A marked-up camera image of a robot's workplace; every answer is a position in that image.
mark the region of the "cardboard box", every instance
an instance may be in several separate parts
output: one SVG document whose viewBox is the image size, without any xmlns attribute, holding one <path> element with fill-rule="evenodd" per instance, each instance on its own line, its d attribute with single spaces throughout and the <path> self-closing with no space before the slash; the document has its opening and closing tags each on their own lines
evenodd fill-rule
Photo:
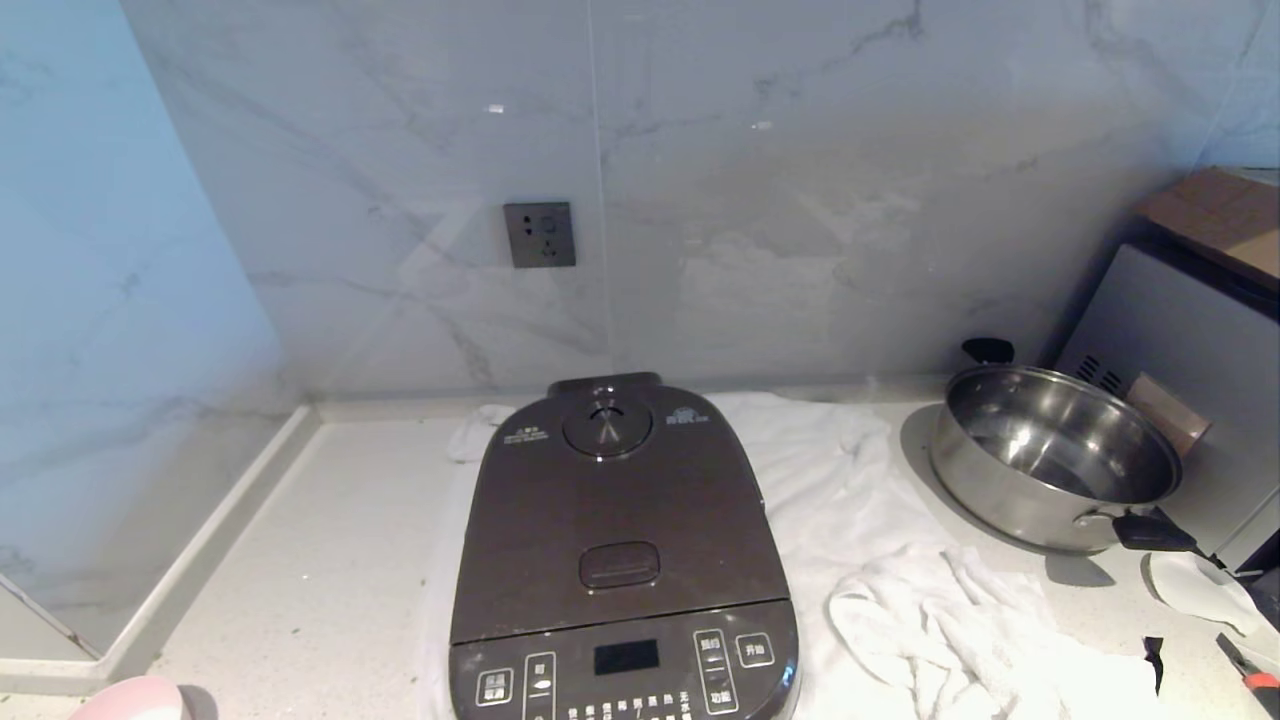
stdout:
<svg viewBox="0 0 1280 720">
<path fill-rule="evenodd" d="M 1138 206 L 1190 250 L 1280 291 L 1280 172 L 1210 168 Z"/>
</svg>

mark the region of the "countertop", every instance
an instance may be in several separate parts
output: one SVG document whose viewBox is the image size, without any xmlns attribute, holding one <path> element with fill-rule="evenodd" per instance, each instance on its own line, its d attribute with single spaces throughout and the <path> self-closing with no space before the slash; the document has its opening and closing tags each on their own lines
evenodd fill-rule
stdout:
<svg viewBox="0 0 1280 720">
<path fill-rule="evenodd" d="M 442 500 L 461 475 L 444 448 L 466 407 L 425 404 L 419 419 L 330 420 L 317 432 L 151 666 L 184 687 L 195 720 L 420 716 L 422 638 L 449 623 L 424 611 L 440 529 L 458 524 Z M 1267 717 L 1213 642 L 1226 628 L 1155 600 L 1146 553 L 1073 559 L 1011 544 L 929 470 L 936 402 L 865 407 L 896 429 L 893 460 L 938 523 L 993 569 L 1039 578 L 1064 632 L 1128 655 L 1142 653 L 1143 635 L 1165 638 L 1170 720 Z M 63 720 L 81 702 L 0 694 L 0 717 Z"/>
</svg>

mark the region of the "appliance vent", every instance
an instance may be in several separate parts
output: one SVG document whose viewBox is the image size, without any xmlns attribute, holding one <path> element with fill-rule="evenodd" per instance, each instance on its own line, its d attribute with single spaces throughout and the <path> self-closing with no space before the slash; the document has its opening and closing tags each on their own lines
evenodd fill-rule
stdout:
<svg viewBox="0 0 1280 720">
<path fill-rule="evenodd" d="M 1075 377 L 1080 378 L 1087 383 L 1093 382 L 1093 375 L 1098 372 L 1098 359 L 1092 355 L 1085 355 L 1084 360 L 1080 361 L 1080 366 L 1075 370 Z"/>
<path fill-rule="evenodd" d="M 1112 373 L 1111 370 L 1107 370 L 1107 373 L 1105 375 L 1102 375 L 1102 382 L 1098 383 L 1098 387 L 1101 387 L 1102 389 L 1110 392 L 1111 395 L 1119 396 L 1120 395 L 1120 378 L 1115 373 Z"/>
</svg>

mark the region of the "pink object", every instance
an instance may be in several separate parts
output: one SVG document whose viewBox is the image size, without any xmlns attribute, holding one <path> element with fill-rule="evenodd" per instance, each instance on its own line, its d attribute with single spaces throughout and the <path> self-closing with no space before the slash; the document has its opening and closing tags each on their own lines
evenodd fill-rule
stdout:
<svg viewBox="0 0 1280 720">
<path fill-rule="evenodd" d="M 191 720 L 178 685 L 155 675 L 119 682 L 81 706 L 70 720 Z"/>
</svg>

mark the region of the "stainless steel pot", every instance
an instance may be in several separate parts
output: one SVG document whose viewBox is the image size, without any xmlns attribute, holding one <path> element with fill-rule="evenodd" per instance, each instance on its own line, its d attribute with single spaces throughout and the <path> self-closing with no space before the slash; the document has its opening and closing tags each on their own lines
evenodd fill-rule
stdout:
<svg viewBox="0 0 1280 720">
<path fill-rule="evenodd" d="M 1032 544 L 1196 547 L 1143 515 L 1181 482 L 1169 441 L 1133 407 L 1051 370 L 987 365 L 952 378 L 929 459 L 961 505 Z"/>
</svg>

